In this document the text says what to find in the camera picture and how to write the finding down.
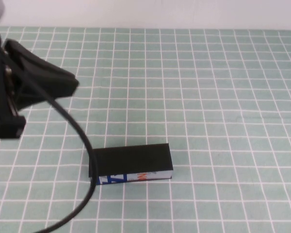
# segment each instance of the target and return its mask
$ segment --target cutting mat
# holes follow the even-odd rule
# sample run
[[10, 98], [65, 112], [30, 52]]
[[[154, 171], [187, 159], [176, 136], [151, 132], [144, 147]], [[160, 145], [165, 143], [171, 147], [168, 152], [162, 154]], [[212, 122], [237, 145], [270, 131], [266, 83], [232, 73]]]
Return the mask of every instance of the cutting mat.
[[[57, 232], [291, 233], [291, 31], [0, 28], [77, 75], [59, 102], [95, 148], [168, 142], [172, 180], [99, 186]], [[0, 233], [67, 215], [88, 187], [46, 103], [0, 141]]]

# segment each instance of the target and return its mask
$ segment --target colorful label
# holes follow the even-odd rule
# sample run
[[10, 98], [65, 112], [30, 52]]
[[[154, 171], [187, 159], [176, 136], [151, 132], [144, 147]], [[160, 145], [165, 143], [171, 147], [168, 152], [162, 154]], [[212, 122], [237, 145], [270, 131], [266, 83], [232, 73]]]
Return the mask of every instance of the colorful label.
[[133, 181], [170, 179], [172, 176], [172, 172], [173, 171], [171, 170], [171, 171], [141, 172], [115, 176], [100, 176], [99, 179], [97, 180], [97, 185], [109, 183], [125, 183]]

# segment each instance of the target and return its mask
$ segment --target white grid line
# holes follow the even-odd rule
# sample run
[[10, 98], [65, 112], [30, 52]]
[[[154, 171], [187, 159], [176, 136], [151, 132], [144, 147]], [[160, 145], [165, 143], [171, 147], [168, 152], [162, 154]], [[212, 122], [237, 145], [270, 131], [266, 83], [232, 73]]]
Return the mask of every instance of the white grid line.
[[[207, 137], [208, 148], [210, 150], [210, 143], [209, 143], [209, 139], [208, 139], [208, 132], [207, 132], [206, 123], [205, 123], [205, 129], [206, 129], [206, 137]], [[211, 163], [211, 165], [213, 165], [213, 161], [212, 161], [212, 157], [211, 156], [210, 156], [210, 163]], [[214, 172], [213, 167], [212, 167], [212, 174], [213, 174], [214, 182], [216, 183], [216, 177], [215, 177], [215, 172]], [[219, 200], [220, 198], [219, 198], [219, 191], [218, 191], [218, 185], [217, 184], [215, 185], [215, 189], [216, 189], [217, 198]], [[221, 223], [222, 223], [223, 233], [225, 233], [225, 227], [224, 227], [224, 222], [223, 222], [223, 215], [222, 215], [221, 205], [219, 205], [219, 212], [220, 212], [220, 217], [221, 217], [221, 221], [222, 221]]]
[[[85, 39], [85, 29], [84, 29], [84, 34], [83, 34], [83, 41], [82, 41], [82, 47], [81, 47], [81, 52], [80, 52], [80, 57], [79, 57], [79, 65], [80, 65], [80, 62], [81, 62], [81, 54], [82, 54], [82, 49], [83, 49], [83, 45], [84, 45], [84, 39]], [[88, 126], [88, 119], [89, 119], [89, 112], [90, 112], [90, 107], [88, 107], [88, 114], [87, 114], [87, 122], [86, 122], [86, 126], [85, 126], [85, 133], [87, 132], [87, 126]], [[68, 123], [66, 125], [66, 128], [65, 128], [65, 134], [67, 132], [67, 128], [68, 128]], [[84, 153], [81, 154], [81, 159], [80, 159], [80, 169], [79, 169], [79, 176], [78, 176], [78, 181], [80, 180], [80, 177], [81, 177], [81, 168], [82, 168], [82, 161], [83, 161], [83, 157], [84, 157]], [[76, 208], [76, 203], [77, 203], [77, 196], [78, 196], [78, 189], [79, 189], [79, 182], [77, 182], [77, 186], [76, 186], [76, 192], [75, 192], [75, 201], [73, 203], [73, 209]], [[73, 222], [74, 222], [74, 219], [71, 220], [71, 224], [70, 224], [70, 233], [72, 233], [72, 229], [73, 229]]]

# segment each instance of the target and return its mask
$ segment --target red lettering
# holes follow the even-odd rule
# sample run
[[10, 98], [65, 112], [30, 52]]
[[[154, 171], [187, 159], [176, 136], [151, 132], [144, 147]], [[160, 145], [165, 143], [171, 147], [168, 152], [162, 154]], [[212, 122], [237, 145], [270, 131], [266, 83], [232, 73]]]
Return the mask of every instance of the red lettering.
[[139, 180], [139, 181], [144, 181], [144, 180], [146, 180], [146, 173], [139, 173], [139, 174], [138, 174], [138, 180]]

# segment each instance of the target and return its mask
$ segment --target black cable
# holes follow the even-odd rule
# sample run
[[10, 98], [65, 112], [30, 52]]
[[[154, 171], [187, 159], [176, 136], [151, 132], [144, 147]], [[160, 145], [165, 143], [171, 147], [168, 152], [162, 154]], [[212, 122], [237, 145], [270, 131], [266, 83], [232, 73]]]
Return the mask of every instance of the black cable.
[[1, 47], [0, 47], [0, 59], [12, 70], [14, 74], [16, 74], [19, 77], [19, 79], [21, 79], [27, 86], [32, 88], [37, 94], [39, 94], [42, 98], [44, 98], [51, 106], [53, 106], [56, 109], [57, 112], [59, 112], [60, 115], [62, 115], [63, 118], [67, 120], [67, 122], [70, 123], [70, 125], [75, 129], [75, 131], [80, 136], [82, 142], [84, 143], [86, 150], [88, 152], [89, 159], [90, 159], [90, 171], [91, 171], [92, 178], [90, 182], [90, 188], [86, 196], [84, 197], [82, 202], [65, 218], [63, 218], [59, 222], [56, 222], [55, 224], [43, 230], [35, 232], [35, 233], [49, 233], [60, 228], [61, 226], [69, 222], [72, 218], [74, 218], [86, 206], [86, 204], [92, 197], [95, 187], [96, 187], [97, 178], [98, 178], [98, 167], [97, 167], [96, 157], [93, 153], [93, 148], [88, 137], [86, 136], [83, 129], [79, 126], [79, 124], [73, 119], [73, 117], [60, 104], [58, 104], [44, 89], [42, 89], [35, 81], [27, 77], [24, 74], [24, 72], [21, 70], [21, 68], [19, 68], [18, 65], [15, 64], [10, 57], [5, 55]]

